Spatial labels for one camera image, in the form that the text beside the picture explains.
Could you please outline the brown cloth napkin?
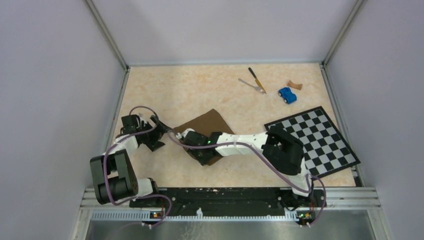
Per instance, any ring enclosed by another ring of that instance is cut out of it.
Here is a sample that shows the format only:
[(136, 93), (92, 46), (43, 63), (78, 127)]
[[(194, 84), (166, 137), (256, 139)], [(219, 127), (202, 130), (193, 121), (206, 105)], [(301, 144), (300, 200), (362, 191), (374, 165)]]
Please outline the brown cloth napkin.
[(173, 130), (182, 135), (182, 133), (187, 129), (193, 129), (195, 132), (201, 133), (207, 137), (209, 137), (212, 132), (223, 132), (227, 134), (234, 133), (234, 131), (222, 118), (221, 114), (215, 109), (211, 109), (210, 111), (175, 127)]

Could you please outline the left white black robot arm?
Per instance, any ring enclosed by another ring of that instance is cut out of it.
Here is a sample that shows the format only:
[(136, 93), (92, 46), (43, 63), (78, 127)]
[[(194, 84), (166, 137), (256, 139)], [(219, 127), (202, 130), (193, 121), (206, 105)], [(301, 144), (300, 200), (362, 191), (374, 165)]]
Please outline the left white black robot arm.
[(151, 152), (165, 146), (161, 138), (171, 128), (151, 115), (151, 123), (136, 114), (121, 118), (122, 127), (112, 149), (90, 159), (90, 171), (96, 200), (99, 204), (119, 200), (141, 200), (149, 207), (160, 202), (160, 193), (152, 178), (137, 178), (130, 157), (145, 145)]

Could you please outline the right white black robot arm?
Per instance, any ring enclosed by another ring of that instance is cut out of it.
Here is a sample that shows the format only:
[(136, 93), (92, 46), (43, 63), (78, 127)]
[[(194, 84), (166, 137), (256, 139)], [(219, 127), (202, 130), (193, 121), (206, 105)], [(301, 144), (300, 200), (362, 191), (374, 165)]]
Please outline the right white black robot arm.
[(203, 166), (214, 158), (256, 155), (275, 173), (284, 177), (297, 205), (307, 206), (314, 198), (304, 145), (282, 128), (271, 127), (265, 132), (245, 135), (217, 131), (210, 136), (188, 128), (183, 133), (177, 133), (176, 137), (186, 152)]

